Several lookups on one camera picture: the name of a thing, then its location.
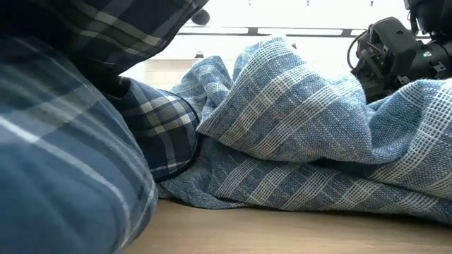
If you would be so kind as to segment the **light blue woven plaid cloth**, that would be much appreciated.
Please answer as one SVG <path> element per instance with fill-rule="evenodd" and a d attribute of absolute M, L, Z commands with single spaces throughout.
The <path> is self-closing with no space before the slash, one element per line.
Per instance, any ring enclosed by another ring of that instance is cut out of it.
<path fill-rule="evenodd" d="M 312 68 L 283 37 L 228 73 L 199 61 L 173 93 L 197 113 L 201 151 L 161 194 L 195 207 L 409 214 L 452 224 L 452 79 L 367 103 L 350 74 Z"/>

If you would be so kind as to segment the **dark blue plaid shirt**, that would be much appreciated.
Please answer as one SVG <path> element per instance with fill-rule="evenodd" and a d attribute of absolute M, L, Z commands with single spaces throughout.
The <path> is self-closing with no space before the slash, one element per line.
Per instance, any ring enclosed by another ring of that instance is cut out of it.
<path fill-rule="evenodd" d="M 117 254 L 201 144 L 193 107 L 124 76 L 208 0 L 0 0 L 0 254 Z"/>

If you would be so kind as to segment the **black double rail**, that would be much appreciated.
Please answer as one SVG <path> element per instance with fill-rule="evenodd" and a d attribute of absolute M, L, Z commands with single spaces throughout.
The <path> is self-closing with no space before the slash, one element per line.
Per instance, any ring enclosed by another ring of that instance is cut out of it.
<path fill-rule="evenodd" d="M 179 35 L 203 36 L 243 36 L 260 37 L 267 35 L 286 35 L 288 37 L 339 37 L 351 38 L 365 32 L 365 29 L 352 28 L 270 28 L 270 27 L 201 27 L 182 28 Z"/>

